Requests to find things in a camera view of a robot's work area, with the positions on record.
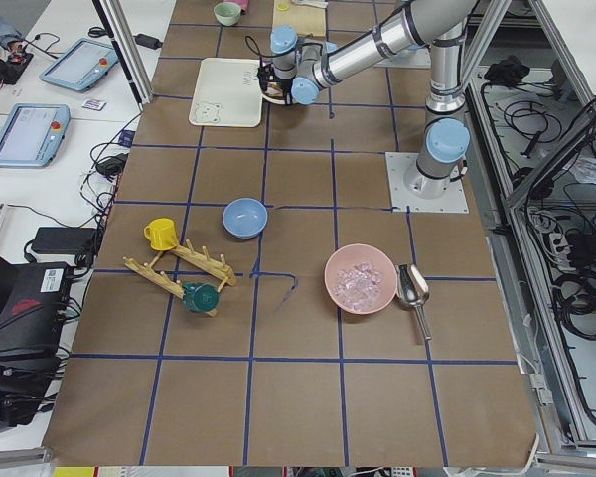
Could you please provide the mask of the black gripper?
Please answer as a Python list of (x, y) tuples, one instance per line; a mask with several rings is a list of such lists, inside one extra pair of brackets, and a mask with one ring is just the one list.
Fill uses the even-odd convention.
[[(273, 65), (272, 64), (265, 64), (265, 63), (262, 63), (261, 65), (258, 66), (258, 68), (257, 68), (257, 79), (258, 79), (258, 84), (259, 84), (260, 90), (262, 92), (267, 92), (268, 91), (268, 85), (269, 85), (270, 82), (281, 83), (285, 87), (287, 87), (290, 91), (291, 91), (291, 86), (292, 86), (292, 83), (293, 83), (293, 79), (283, 79), (283, 78), (279, 77), (276, 74)], [(290, 92), (286, 92), (284, 94), (284, 103), (287, 106), (291, 106), (291, 105), (294, 104), (293, 96), (291, 95)]]

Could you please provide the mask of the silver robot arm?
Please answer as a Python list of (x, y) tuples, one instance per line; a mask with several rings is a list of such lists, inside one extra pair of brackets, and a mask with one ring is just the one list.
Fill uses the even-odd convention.
[(426, 125), (417, 158), (407, 166), (403, 184), (415, 197), (441, 197), (458, 180), (471, 135), (464, 123), (464, 46), (473, 1), (401, 1), (370, 30), (343, 46), (298, 34), (289, 25), (273, 28), (270, 52), (263, 54), (252, 38), (248, 47), (258, 58), (257, 79), (265, 100), (309, 105), (320, 93), (374, 66), (430, 69), (425, 100)]

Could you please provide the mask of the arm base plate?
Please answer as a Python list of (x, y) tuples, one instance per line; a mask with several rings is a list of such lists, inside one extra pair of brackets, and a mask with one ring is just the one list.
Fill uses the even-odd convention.
[(376, 66), (382, 68), (428, 70), (431, 67), (429, 49), (405, 49), (391, 58), (383, 59)]
[(403, 213), (468, 214), (458, 167), (447, 178), (429, 179), (417, 170), (417, 156), (417, 153), (385, 153), (391, 207)]

